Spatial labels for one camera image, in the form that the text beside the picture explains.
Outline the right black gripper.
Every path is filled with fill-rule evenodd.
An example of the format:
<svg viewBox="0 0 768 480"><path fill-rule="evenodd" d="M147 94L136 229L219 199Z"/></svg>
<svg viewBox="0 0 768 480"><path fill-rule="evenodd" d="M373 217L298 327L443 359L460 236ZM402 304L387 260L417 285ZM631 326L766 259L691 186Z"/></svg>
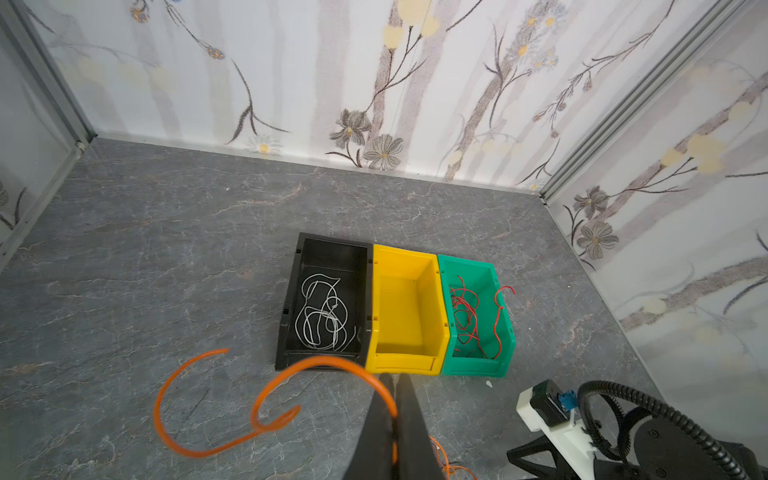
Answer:
<svg viewBox="0 0 768 480"><path fill-rule="evenodd" d="M510 464L531 479L577 480L579 476L546 436L540 436L506 452Z"/></svg>

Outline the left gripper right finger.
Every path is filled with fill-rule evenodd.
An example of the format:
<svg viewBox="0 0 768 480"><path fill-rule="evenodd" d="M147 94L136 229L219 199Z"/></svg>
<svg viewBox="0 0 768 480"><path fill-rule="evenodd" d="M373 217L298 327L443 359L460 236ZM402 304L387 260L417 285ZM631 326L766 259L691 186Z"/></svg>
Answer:
<svg viewBox="0 0 768 480"><path fill-rule="evenodd" d="M443 480L445 475L433 451L415 387L409 375L399 375L395 400L398 409L398 478Z"/></svg>

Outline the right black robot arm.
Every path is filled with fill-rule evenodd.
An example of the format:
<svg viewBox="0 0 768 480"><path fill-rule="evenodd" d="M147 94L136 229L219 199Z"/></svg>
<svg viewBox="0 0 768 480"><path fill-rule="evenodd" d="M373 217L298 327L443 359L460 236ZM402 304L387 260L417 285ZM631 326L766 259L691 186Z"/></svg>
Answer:
<svg viewBox="0 0 768 480"><path fill-rule="evenodd" d="M715 439L671 405L635 388L589 381L562 391L546 380L517 412L539 438L508 451L535 479L764 479L740 443Z"/></svg>

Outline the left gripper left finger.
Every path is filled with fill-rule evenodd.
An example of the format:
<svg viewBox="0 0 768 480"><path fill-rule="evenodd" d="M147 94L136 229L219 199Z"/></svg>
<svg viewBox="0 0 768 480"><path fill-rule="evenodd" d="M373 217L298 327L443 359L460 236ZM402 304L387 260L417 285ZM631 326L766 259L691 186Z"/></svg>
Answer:
<svg viewBox="0 0 768 480"><path fill-rule="evenodd" d="M390 480L395 476L393 419L386 401L375 393L344 480Z"/></svg>

